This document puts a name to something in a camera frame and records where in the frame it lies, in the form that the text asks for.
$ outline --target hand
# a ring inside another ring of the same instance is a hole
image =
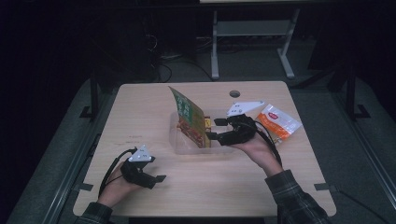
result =
[[[264,170],[268,177],[283,171],[282,166],[277,162],[271,148],[268,147],[264,139],[257,133],[246,143],[235,144],[230,147],[235,147],[244,151],[251,160],[256,162]]]
[[[113,171],[113,173],[111,173],[110,177],[108,178],[107,185],[97,201],[98,203],[111,208],[122,201],[122,199],[132,191],[142,188],[136,184],[127,182],[122,177],[120,170],[122,165],[123,162],[121,162],[119,166],[117,166],[117,168]]]

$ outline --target orange snack bag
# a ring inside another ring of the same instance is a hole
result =
[[[302,125],[299,121],[273,105],[265,107],[257,117],[257,120],[270,131],[274,141],[278,143],[286,140]]]

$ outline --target person's left hand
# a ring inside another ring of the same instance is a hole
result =
[[[122,199],[125,198],[132,191],[142,188],[136,184],[131,184],[127,182],[122,177],[122,173],[120,170],[122,165],[123,162],[121,162],[119,166],[117,166],[117,168],[113,171],[113,173],[111,173],[105,189],[99,196],[99,199],[97,201],[98,203],[101,203],[111,208],[120,201],[122,201]]]

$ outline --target sleeve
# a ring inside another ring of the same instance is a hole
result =
[[[111,217],[113,210],[100,203],[90,203],[84,214],[76,221],[77,224],[106,224]]]
[[[331,223],[311,195],[303,192],[290,170],[265,179],[285,223]]]

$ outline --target transparent box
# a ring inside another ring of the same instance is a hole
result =
[[[227,110],[212,109],[204,110],[205,116],[209,116],[211,120],[212,133],[225,133],[231,131],[233,127],[216,126],[214,119],[226,119]],[[179,155],[194,155],[194,154],[219,154],[219,153],[232,153],[235,151],[233,147],[222,146],[219,141],[210,141],[210,147],[199,148],[189,137],[187,137],[177,127],[178,113],[175,111],[171,114],[169,142],[176,154]]]

